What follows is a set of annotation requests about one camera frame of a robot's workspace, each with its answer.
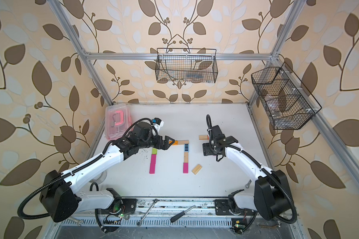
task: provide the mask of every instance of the ratchet wrench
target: ratchet wrench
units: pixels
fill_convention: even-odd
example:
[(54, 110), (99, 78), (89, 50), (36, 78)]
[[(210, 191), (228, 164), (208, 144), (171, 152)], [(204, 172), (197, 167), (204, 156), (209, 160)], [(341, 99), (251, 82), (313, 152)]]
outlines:
[(158, 202), (158, 199), (154, 199), (152, 204), (150, 205), (150, 208), (146, 211), (146, 213), (141, 217), (141, 220), (137, 222), (137, 226), (141, 226), (142, 225), (142, 221), (145, 219), (145, 217), (148, 215), (148, 213), (150, 212), (150, 210), (152, 210), (154, 204), (156, 204)]

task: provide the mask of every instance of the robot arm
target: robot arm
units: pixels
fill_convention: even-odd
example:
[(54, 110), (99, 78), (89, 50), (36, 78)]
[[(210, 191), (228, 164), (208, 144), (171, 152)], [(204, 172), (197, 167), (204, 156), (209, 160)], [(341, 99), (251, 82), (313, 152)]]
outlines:
[[(136, 154), (140, 148), (154, 147), (167, 150), (175, 140), (168, 136), (165, 136), (163, 140), (162, 136), (158, 135), (162, 126), (163, 121), (158, 118), (138, 120), (127, 129), (121, 138), (109, 141), (102, 153), (60, 174), (56, 170), (48, 173), (43, 186), (20, 204), (19, 217), (37, 219), (51, 216), (54, 222), (60, 222), (78, 211), (101, 208), (113, 212), (118, 209), (121, 205), (121, 196), (114, 189), (107, 188), (104, 191), (90, 192), (83, 192), (80, 189), (96, 175)], [(25, 205), (40, 192), (40, 202), (48, 213), (25, 214), (23, 211)]]
[[(206, 122), (209, 143), (202, 145), (204, 156), (215, 155), (217, 162), (224, 157), (229, 158), (255, 183), (254, 195), (244, 190), (238, 190), (229, 195), (230, 210), (234, 213), (248, 208), (259, 212), (266, 220), (277, 217), (283, 222), (294, 223), (297, 213), (286, 175), (281, 170), (274, 172), (271, 168), (259, 163), (234, 137), (225, 137), (218, 125), (211, 125), (209, 115), (206, 116)], [(292, 210), (292, 218), (281, 217), (280, 214), (288, 209)]]

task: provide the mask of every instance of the wire mesh basket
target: wire mesh basket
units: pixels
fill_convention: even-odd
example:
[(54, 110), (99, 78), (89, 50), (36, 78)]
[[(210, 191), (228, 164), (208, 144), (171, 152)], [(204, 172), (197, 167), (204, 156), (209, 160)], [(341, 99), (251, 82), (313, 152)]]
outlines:
[[(291, 74), (289, 69), (283, 63), (281, 67), (267, 67), (251, 75), (254, 89), (275, 130), (301, 129), (322, 108), (298, 76), (301, 86), (295, 86), (287, 75)], [(317, 105), (310, 105), (301, 91), (311, 96)]]
[(215, 83), (218, 75), (216, 49), (157, 48), (157, 81)]

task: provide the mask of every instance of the clear plastic lid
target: clear plastic lid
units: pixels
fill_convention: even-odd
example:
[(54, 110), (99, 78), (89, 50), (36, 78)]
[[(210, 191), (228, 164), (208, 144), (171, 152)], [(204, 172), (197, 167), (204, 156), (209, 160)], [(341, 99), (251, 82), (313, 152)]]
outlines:
[(106, 139), (120, 138), (131, 125), (132, 118), (126, 104), (116, 104), (105, 109)]

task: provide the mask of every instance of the wooden block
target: wooden block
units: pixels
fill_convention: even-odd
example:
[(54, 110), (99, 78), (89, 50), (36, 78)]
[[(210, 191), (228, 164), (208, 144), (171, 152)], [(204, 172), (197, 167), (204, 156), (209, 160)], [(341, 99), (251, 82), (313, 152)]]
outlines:
[(189, 162), (189, 152), (185, 152), (183, 162), (184, 162), (184, 163), (188, 163), (188, 162)]
[(198, 139), (199, 140), (209, 140), (209, 136), (208, 135), (199, 135)]
[(202, 166), (197, 164), (194, 169), (192, 170), (193, 174), (197, 174), (201, 170)]
[(188, 140), (176, 140), (176, 141), (174, 141), (174, 144), (172, 144), (172, 145), (184, 145), (186, 143), (189, 143), (189, 141)]

